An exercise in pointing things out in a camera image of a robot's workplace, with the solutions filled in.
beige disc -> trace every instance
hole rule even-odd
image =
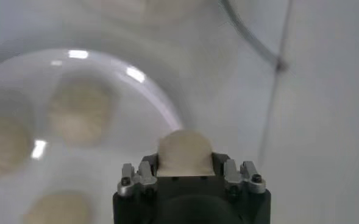
[[[158,176],[214,175],[211,153],[208,139],[198,132],[175,131],[160,141]]]
[[[51,100],[51,127],[70,144],[97,143],[107,129],[110,106],[109,93],[98,83],[70,83],[60,89]]]
[[[17,169],[30,151],[27,130],[12,118],[0,117],[0,176]]]
[[[47,195],[24,215],[24,224],[89,224],[90,220],[88,200],[74,191]]]

bolt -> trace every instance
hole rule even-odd
[[[260,184],[262,183],[262,176],[259,174],[254,174],[251,178],[252,182]]]
[[[122,186],[129,186],[130,185],[130,178],[129,177],[122,177],[121,178],[121,185]]]

metal bracket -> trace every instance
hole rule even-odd
[[[262,176],[257,172],[252,161],[244,161],[242,165],[240,165],[240,173],[251,193],[263,194],[266,192],[266,181],[262,179]]]
[[[142,161],[135,174],[135,168],[126,163],[123,165],[123,175],[117,185],[117,193],[122,197],[131,197],[136,186],[141,186],[142,193],[150,194],[157,190],[157,178],[152,175],[149,162]]]

white plate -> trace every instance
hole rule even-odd
[[[117,96],[108,135],[93,149],[65,144],[47,124],[46,108],[56,87],[79,73],[105,80]],[[172,103],[143,72],[110,55],[75,49],[45,50],[1,63],[0,115],[19,119],[35,141],[31,159],[0,178],[0,224],[22,223],[35,200],[68,189],[91,198],[93,223],[112,223],[112,195],[122,164],[138,164],[156,152],[159,138],[182,128]]]

